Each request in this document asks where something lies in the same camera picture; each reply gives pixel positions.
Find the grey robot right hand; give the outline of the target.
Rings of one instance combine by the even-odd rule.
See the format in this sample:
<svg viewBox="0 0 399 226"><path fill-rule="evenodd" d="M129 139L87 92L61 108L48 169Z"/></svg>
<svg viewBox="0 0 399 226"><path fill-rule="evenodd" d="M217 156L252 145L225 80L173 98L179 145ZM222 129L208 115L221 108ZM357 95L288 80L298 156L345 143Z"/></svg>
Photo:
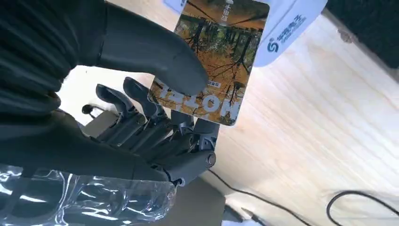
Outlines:
<svg viewBox="0 0 399 226"><path fill-rule="evenodd" d="M171 209L178 186L211 168L219 125L172 111L125 78L97 85L118 111L93 137L57 95L76 66L149 73L196 95L208 75L172 31L105 0L0 3L0 223L131 226Z"/></svg>

